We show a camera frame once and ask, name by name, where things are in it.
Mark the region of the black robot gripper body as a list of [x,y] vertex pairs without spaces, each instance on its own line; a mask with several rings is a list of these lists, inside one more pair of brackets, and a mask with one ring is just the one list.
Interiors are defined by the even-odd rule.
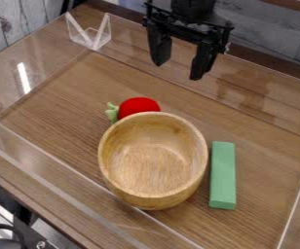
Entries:
[[171,37],[196,44],[207,38],[226,53],[232,23],[216,15],[216,0],[144,0],[143,26],[155,24]]

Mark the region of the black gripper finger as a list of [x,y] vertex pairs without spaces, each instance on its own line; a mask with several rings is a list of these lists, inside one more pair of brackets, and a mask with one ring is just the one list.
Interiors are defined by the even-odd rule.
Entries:
[[196,53],[191,60],[190,79],[200,80],[203,75],[211,70],[216,59],[218,50],[212,42],[202,40],[196,45]]
[[156,66],[160,66],[171,58],[171,36],[155,24],[149,24],[147,26],[147,41],[151,60]]

